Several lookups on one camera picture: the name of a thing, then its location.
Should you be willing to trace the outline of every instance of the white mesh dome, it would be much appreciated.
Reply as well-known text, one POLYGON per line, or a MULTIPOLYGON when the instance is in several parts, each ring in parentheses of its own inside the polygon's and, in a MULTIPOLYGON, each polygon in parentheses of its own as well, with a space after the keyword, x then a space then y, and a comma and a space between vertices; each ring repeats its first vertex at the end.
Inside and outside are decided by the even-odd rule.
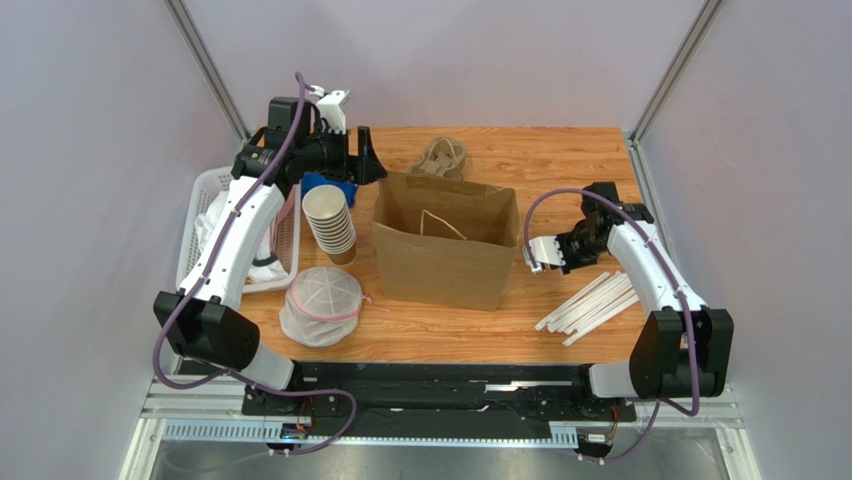
POLYGON ((342 340, 358 325, 361 285, 334 267, 315 267, 296 276, 285 295, 281 329, 308 347, 325 347, 342 340))

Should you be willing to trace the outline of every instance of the white wall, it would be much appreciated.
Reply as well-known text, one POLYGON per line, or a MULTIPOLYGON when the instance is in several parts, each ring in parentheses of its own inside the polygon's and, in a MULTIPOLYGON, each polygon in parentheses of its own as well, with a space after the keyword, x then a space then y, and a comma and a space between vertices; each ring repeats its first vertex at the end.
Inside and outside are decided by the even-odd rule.
POLYGON ((362 125, 630 129, 702 0, 187 0, 242 115, 293 71, 362 125))
POLYGON ((852 461, 852 4, 729 0, 644 152, 764 478, 852 461))
POLYGON ((0 478, 118 475, 192 181, 236 149, 161 1, 3 2, 0 478))

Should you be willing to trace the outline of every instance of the wood grain tabletop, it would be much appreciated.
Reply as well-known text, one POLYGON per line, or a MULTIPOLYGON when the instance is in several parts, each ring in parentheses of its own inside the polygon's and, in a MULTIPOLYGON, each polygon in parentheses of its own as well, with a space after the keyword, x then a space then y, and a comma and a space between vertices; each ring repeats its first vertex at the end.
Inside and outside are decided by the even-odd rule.
MULTIPOLYGON (((521 220, 541 194, 615 181, 622 201, 641 201, 622 132, 606 128, 373 128, 373 145, 385 168, 405 171, 437 136, 461 140, 468 149, 466 180, 512 187, 521 220)), ((381 311, 365 304, 358 327, 336 345, 308 348, 281 331, 278 313, 284 292, 246 294, 241 312, 257 323, 263 342, 296 360, 589 363, 626 359, 644 324, 638 304, 572 345, 564 334, 538 332, 535 324, 604 271, 620 270, 609 255, 599 265, 562 276, 533 275, 518 253, 500 308, 495 312, 390 300, 382 295, 370 225, 377 185, 360 187, 352 216, 357 232, 355 261, 342 267, 361 283, 381 311)), ((536 210, 532 237, 571 230, 582 218, 580 198, 560 195, 536 210)), ((302 218, 299 269, 332 265, 302 218)))

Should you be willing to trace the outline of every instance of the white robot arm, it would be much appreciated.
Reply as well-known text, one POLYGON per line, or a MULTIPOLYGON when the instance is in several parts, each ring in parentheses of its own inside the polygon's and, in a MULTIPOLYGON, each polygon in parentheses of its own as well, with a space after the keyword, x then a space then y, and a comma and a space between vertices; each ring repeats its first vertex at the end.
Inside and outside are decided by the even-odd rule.
POLYGON ((294 363, 263 345, 257 325, 238 312, 248 269, 266 229, 290 195, 292 185, 306 173, 318 172, 331 180, 358 185, 387 176, 373 150, 368 127, 358 127, 358 152, 349 154, 349 133, 343 113, 348 92, 324 95, 322 88, 312 88, 315 95, 322 97, 317 107, 328 128, 311 132, 311 109, 303 108, 297 119, 298 99, 274 98, 269 104, 268 125, 252 138, 234 162, 231 171, 234 179, 226 208, 211 236, 215 240, 207 242, 198 262, 181 282, 180 290, 160 292, 154 302, 154 313, 161 326, 177 312, 177 320, 167 333, 175 353, 239 372, 242 377, 274 390, 288 387, 294 363), (291 130, 295 130, 294 147, 284 153, 275 171, 268 172, 266 181, 243 200, 283 148, 291 130), (263 147, 258 146, 261 136, 265 137, 263 147), (208 264, 211 258, 215 258, 212 266, 208 264), (203 283, 196 287, 199 279, 203 283), (193 289, 191 298, 185 299, 193 289), (178 308, 182 301, 185 307, 178 308))
POLYGON ((641 203, 622 203, 612 182, 594 183, 584 190, 597 194, 634 220, 593 199, 585 199, 585 218, 571 232, 544 236, 529 242, 524 258, 534 273, 544 266, 568 273, 597 263, 609 251, 624 267, 642 304, 647 322, 629 360, 595 364, 588 369, 591 394, 599 398, 675 398, 690 395, 687 350, 681 347, 686 317, 679 293, 683 293, 691 317, 698 358, 701 396, 721 394, 733 337, 733 321, 724 309, 710 309, 685 282, 660 242, 654 219, 641 203), (651 244, 659 252, 656 258, 651 244), (668 266, 676 287, 660 264, 668 266))

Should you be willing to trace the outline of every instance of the stack of paper cups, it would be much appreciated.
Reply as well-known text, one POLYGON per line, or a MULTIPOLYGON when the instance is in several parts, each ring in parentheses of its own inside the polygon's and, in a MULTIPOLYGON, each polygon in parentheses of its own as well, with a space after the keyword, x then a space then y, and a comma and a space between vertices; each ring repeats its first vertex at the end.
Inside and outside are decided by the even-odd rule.
POLYGON ((302 200, 302 210, 320 248, 337 265, 355 258, 355 226, 346 195, 334 185, 314 187, 302 200))

